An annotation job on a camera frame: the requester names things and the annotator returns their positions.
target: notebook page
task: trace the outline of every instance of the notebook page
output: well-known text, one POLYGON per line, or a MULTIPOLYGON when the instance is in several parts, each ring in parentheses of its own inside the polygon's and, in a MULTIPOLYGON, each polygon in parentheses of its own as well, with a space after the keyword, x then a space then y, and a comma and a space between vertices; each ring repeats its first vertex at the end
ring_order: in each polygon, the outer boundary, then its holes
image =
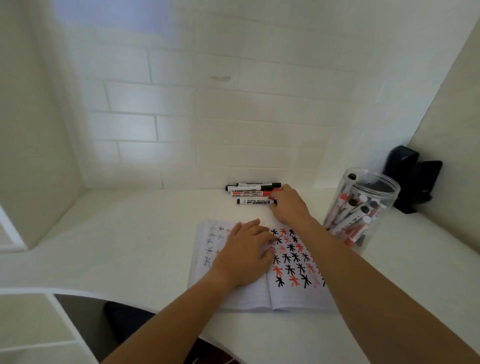
POLYGON ((270 228, 274 262, 267 271, 273 309, 336 310, 335 302, 300 237, 288 226, 270 228))
MULTIPOLYGON (((193 283, 202 278, 211 268, 216 255, 227 242, 228 234, 235 223, 208 220, 197 226, 196 262, 193 283)), ((264 310, 272 309, 266 276, 256 282, 235 289, 221 306, 224 310, 264 310)))

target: asterisk drawing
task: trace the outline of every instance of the asterisk drawing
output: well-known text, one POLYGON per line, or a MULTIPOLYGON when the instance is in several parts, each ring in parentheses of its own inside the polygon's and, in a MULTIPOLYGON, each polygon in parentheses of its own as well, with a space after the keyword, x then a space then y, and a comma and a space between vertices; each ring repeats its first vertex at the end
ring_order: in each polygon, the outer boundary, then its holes
POLYGON ((311 264, 307 264, 307 268, 308 268, 308 272, 311 273, 311 274, 315 274, 315 269, 313 269, 313 265, 311 264))
POLYGON ((299 286, 300 283, 299 283, 299 280, 297 277, 295 277, 293 274, 290 276, 290 281, 292 281, 292 287, 295 285, 295 286, 299 286))
POLYGON ((287 274, 294 274, 295 269, 292 268, 289 264, 287 264, 287 274))
POLYGON ((305 273, 305 268, 303 267, 303 265, 301 263, 297 263, 297 267, 300 270, 300 273, 305 273))
POLYGON ((273 266, 273 270, 275 271, 277 277, 280 277, 281 275, 283 275, 283 272, 282 272, 283 268, 273 266))
POLYGON ((284 285, 282 277, 277 277, 275 282, 278 282, 279 287, 283 287, 284 285))
POLYGON ((303 286, 304 288, 307 288, 307 286, 308 286, 309 284, 312 284, 312 282, 310 282, 310 281, 308 280, 308 276, 306 276, 306 275, 304 275, 304 274, 300 274, 300 275, 301 275, 301 278, 300 278, 300 279, 302 279, 302 280, 305 282, 305 285, 303 286))
POLYGON ((317 288, 317 286, 320 285, 320 284, 321 283, 318 281, 317 276, 313 275, 313 287, 317 288))

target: black asterisk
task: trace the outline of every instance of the black asterisk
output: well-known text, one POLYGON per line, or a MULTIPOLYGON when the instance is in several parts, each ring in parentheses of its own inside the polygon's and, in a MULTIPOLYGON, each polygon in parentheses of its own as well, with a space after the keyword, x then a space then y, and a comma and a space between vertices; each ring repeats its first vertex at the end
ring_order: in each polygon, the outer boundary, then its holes
POLYGON ((310 282, 308 280, 308 276, 307 275, 304 275, 304 274, 300 274, 301 275, 301 279, 303 279, 305 281, 305 285, 303 286, 304 288, 307 288, 307 285, 309 284, 312 284, 312 282, 310 282))
POLYGON ((287 274, 295 274, 295 269, 287 264, 287 274))
POLYGON ((303 265, 301 263, 297 263, 297 267, 299 268, 300 273, 305 273, 305 268, 303 267, 303 265))
POLYGON ((275 282, 278 282, 279 287, 283 287, 284 285, 282 277, 277 277, 275 282))

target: white desk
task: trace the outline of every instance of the white desk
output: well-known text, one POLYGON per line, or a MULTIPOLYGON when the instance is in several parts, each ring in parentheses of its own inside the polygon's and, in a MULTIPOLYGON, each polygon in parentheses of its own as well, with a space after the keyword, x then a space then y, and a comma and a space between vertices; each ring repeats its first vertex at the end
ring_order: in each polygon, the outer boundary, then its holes
MULTIPOLYGON (((333 190, 300 192, 323 217, 333 190)), ((96 190, 35 249, 0 256, 0 294, 61 292, 156 312, 187 287, 197 223, 271 224, 217 190, 96 190)), ((480 352, 480 255, 419 214, 393 210, 364 257, 480 352)), ((248 364, 367 363, 335 313, 216 314, 204 336, 248 364)))

